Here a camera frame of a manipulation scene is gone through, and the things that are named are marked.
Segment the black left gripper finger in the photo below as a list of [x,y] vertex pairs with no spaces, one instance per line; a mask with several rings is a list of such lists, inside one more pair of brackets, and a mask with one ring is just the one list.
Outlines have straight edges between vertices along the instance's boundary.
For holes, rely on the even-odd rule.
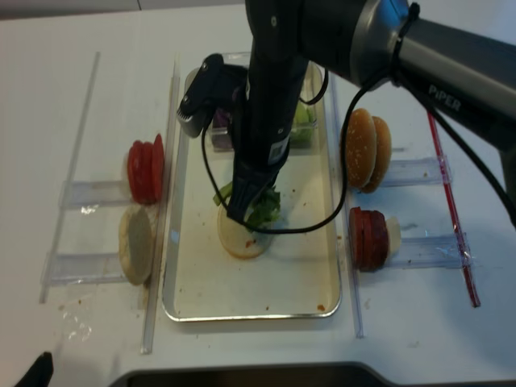
[[48,387],[54,373],[51,352],[43,352],[15,387]]

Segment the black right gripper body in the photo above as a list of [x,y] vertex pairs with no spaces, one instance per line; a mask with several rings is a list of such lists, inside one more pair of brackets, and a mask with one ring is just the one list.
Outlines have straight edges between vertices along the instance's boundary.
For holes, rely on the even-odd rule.
[[233,206],[248,206],[277,178],[289,154],[289,136],[307,69],[306,60],[260,64],[252,60],[235,148]]

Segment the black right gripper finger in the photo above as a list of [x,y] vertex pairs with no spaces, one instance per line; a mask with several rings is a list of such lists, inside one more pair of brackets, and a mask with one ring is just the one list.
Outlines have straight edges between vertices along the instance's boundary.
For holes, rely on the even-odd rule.
[[248,207],[258,195],[258,187],[252,182],[240,177],[232,181],[232,193],[227,207],[229,218],[241,223],[247,213]]

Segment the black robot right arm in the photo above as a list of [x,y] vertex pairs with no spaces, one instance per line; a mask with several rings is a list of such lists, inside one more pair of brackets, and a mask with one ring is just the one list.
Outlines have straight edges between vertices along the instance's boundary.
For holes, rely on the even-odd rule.
[[248,1],[248,75],[233,93],[233,190],[244,220],[289,151],[309,62],[364,94],[385,81],[409,90],[515,214],[515,48],[422,19],[405,1]]

